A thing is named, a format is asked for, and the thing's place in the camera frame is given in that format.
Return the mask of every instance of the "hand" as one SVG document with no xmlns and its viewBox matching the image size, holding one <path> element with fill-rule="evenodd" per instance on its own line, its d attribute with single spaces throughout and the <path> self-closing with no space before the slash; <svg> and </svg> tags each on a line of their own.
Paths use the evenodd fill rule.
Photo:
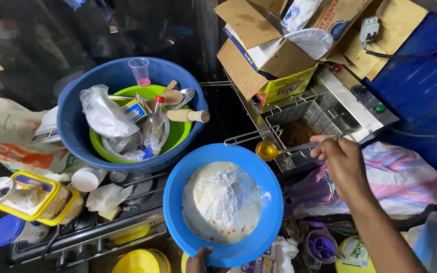
<svg viewBox="0 0 437 273">
<path fill-rule="evenodd" d="M 186 273 L 206 273 L 205 257 L 214 251 L 213 247 L 202 247 L 197 254 L 186 261 Z M 214 268 L 215 273 L 226 273 L 228 268 Z"/>
<path fill-rule="evenodd" d="M 319 146 L 311 151 L 311 157 L 327 159 L 328 173 L 337 188 L 340 198 L 351 205 L 358 198 L 374 198 L 368 185 L 365 162 L 360 146 L 342 138 L 339 143 L 333 135 L 315 135 L 310 141 L 317 141 Z"/>
</svg>

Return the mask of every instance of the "pink plastic cup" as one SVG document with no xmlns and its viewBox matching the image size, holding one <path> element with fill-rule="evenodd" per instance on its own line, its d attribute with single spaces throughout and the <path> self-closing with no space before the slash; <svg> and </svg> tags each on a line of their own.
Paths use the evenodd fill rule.
<svg viewBox="0 0 437 273">
<path fill-rule="evenodd" d="M 151 84 L 149 80 L 149 60 L 146 58 L 134 58 L 128 62 L 130 69 L 133 71 L 137 85 L 147 87 Z"/>
</svg>

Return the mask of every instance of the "open cardboard box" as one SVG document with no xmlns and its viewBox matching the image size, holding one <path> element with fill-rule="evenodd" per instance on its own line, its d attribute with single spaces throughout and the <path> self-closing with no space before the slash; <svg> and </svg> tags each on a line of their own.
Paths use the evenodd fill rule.
<svg viewBox="0 0 437 273">
<path fill-rule="evenodd" d="M 246 100 L 257 93 L 264 105 L 306 89 L 317 64 L 279 33 L 273 12 L 247 0 L 228 0 L 215 12 L 229 36 L 217 58 Z"/>
</svg>

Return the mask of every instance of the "blue plastic bowl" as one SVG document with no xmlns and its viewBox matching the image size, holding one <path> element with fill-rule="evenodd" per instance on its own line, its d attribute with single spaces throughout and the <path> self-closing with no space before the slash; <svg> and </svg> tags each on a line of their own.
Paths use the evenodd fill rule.
<svg viewBox="0 0 437 273">
<path fill-rule="evenodd" d="M 261 196 L 266 192 L 271 195 L 271 198 L 261 200 L 261 218 L 257 227 L 246 238 L 232 245 L 220 245 L 198 238 L 186 226 L 182 216 L 182 193 L 186 180 L 201 166 L 216 161 L 237 164 L 254 179 Z M 283 203 L 276 176 L 255 153 L 240 146 L 228 147 L 216 143 L 187 154 L 169 175 L 163 200 L 166 225 L 175 242 L 191 257 L 202 246 L 213 247 L 214 251 L 205 261 L 211 266 L 234 267 L 257 259 L 270 247 L 281 227 Z"/>
<path fill-rule="evenodd" d="M 193 110 L 208 110 L 207 102 L 197 80 L 183 67 L 158 58 L 149 59 L 149 79 L 152 84 L 167 86 L 172 80 L 178 81 L 180 88 L 193 88 L 195 96 L 189 103 Z M 128 66 L 132 58 L 114 60 L 100 65 L 68 84 L 58 97 L 57 128 L 62 142 L 76 157 L 96 167 L 112 171 L 150 173 L 177 162 L 184 154 L 196 135 L 205 127 L 205 123 L 195 122 L 193 128 L 179 145 L 165 154 L 137 163 L 111 163 L 100 157 L 95 151 L 89 136 L 89 125 L 82 113 L 80 91 L 96 84 L 109 87 L 109 94 L 136 85 L 136 79 Z"/>
</svg>

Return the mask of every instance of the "cooking oil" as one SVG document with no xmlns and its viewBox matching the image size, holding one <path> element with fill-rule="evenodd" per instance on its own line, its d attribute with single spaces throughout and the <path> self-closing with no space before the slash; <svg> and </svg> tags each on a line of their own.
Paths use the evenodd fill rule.
<svg viewBox="0 0 437 273">
<path fill-rule="evenodd" d="M 264 140 L 259 142 L 255 147 L 255 154 L 264 161 L 271 161 L 279 154 L 279 152 L 276 145 L 270 141 Z"/>
</svg>

